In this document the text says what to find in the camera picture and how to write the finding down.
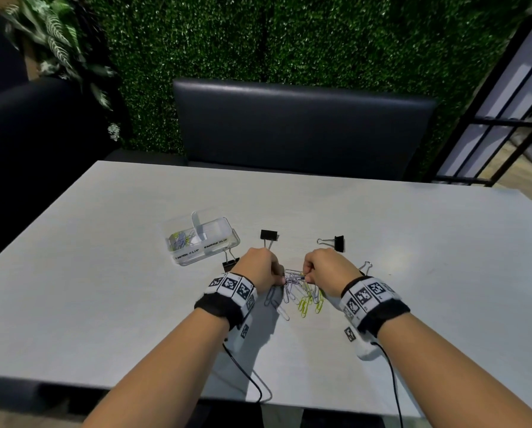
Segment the right hand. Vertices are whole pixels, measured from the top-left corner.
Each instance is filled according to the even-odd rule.
[[[321,248],[306,254],[305,281],[321,288],[326,295],[341,297],[343,289],[362,273],[333,248]]]

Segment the wristband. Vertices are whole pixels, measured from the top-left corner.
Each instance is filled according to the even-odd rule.
[[[244,322],[257,297],[256,288],[250,280],[236,273],[223,273],[209,284],[204,295],[195,303],[195,308],[226,318],[231,331]]]
[[[356,278],[345,287],[340,309],[360,333],[370,332],[375,338],[387,320],[410,312],[391,287],[372,276]]]

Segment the left hand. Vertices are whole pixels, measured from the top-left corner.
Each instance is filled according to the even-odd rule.
[[[284,267],[278,263],[276,256],[266,248],[250,248],[238,263],[232,268],[232,273],[238,273],[249,279],[258,294],[270,290],[272,285],[284,285]]]

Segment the white table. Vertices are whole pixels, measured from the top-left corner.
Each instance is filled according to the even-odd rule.
[[[158,224],[217,206],[287,268],[345,235],[414,314],[532,407],[532,202],[517,191],[100,161],[0,254],[0,376],[114,386],[192,309],[223,255],[180,267]],[[271,403],[397,413],[383,357],[360,361],[329,303],[257,304],[241,363]],[[226,355],[204,396],[253,401]],[[418,416],[403,387],[402,412]]]

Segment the black wristband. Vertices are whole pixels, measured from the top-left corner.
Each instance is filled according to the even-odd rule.
[[[370,279],[370,278],[372,278],[372,276],[363,275],[363,276],[359,276],[359,278],[355,278],[353,281],[349,282],[345,286],[343,291],[341,292],[341,298],[343,298],[343,296],[345,296],[345,293],[347,292],[347,290],[349,290],[351,287],[353,287],[356,283],[364,281],[366,279]]]
[[[370,332],[371,335],[377,338],[379,330],[387,320],[392,320],[407,312],[410,312],[407,305],[400,300],[390,299],[386,302],[379,303],[377,307],[371,309],[361,320],[357,330],[361,333]]]
[[[206,312],[216,317],[226,318],[230,325],[228,329],[229,331],[241,324],[244,319],[240,306],[230,297],[220,295],[219,293],[203,295],[197,303],[195,303],[195,309],[196,308],[204,309]]]

